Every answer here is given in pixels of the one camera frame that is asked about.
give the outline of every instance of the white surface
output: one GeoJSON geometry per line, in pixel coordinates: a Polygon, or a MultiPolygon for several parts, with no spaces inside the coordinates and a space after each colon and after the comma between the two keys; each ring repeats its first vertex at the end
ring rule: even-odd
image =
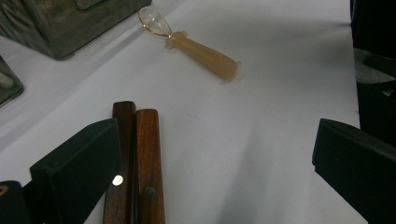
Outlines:
{"type": "Polygon", "coordinates": [[[166,49],[136,16],[64,62],[0,37],[25,87],[0,108],[0,180],[26,184],[35,161],[128,100],[160,113],[166,223],[366,223],[311,163],[319,119],[359,126],[348,1],[153,6],[174,31],[242,62],[237,80],[166,49]]]}

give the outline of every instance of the dark wood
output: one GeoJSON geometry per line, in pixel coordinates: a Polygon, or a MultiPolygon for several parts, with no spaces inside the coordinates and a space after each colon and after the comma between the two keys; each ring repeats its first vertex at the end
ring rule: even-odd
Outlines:
{"type": "Polygon", "coordinates": [[[136,157],[135,111],[133,102],[117,102],[113,105],[113,118],[117,119],[120,136],[120,173],[123,182],[118,186],[111,185],[106,192],[104,224],[136,223],[133,211],[134,179],[136,157]]]}
{"type": "Polygon", "coordinates": [[[139,224],[164,224],[163,175],[158,112],[136,112],[139,224]]]}

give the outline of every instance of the glass object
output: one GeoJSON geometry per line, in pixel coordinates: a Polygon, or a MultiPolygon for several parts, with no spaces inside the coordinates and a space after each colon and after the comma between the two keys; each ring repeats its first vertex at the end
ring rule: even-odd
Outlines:
{"type": "Polygon", "coordinates": [[[227,82],[233,81],[240,63],[228,56],[187,38],[186,32],[172,32],[163,16],[152,7],[138,12],[143,27],[152,34],[166,36],[166,47],[181,49],[227,82]]]}

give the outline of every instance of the metal box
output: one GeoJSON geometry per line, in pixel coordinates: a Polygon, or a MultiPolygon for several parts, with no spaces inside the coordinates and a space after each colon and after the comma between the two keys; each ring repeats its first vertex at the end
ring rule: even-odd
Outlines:
{"type": "Polygon", "coordinates": [[[0,35],[51,58],[70,58],[151,0],[0,0],[0,35]]]}
{"type": "Polygon", "coordinates": [[[22,83],[0,56],[0,107],[18,97],[22,92],[22,83]]]}

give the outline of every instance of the wooden handle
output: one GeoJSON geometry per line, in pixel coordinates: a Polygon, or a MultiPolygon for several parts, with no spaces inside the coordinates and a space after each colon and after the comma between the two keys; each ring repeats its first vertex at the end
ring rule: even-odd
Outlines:
{"type": "Polygon", "coordinates": [[[136,112],[137,216],[139,224],[164,224],[163,175],[158,112],[136,112]]]}
{"type": "Polygon", "coordinates": [[[113,118],[117,119],[120,136],[122,183],[111,185],[106,192],[104,224],[136,223],[135,176],[136,176],[136,131],[133,102],[117,102],[113,105],[113,118]]]}
{"type": "Polygon", "coordinates": [[[174,32],[166,40],[169,48],[181,49],[226,82],[236,76],[239,63],[228,56],[187,38],[186,32],[174,32]]]}

